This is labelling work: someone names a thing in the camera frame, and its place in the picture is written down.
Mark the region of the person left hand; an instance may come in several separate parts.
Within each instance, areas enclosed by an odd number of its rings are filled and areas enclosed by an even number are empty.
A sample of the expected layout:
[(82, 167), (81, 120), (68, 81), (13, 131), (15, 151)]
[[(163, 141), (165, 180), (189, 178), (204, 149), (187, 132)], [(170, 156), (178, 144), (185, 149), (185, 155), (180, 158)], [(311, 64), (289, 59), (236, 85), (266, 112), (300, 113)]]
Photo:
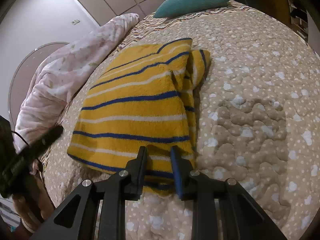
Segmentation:
[(55, 210), (41, 178), (41, 167), (42, 165), (36, 159), (33, 162), (31, 172), (27, 175), (26, 193), (12, 197), (23, 226), (31, 233), (34, 233)]

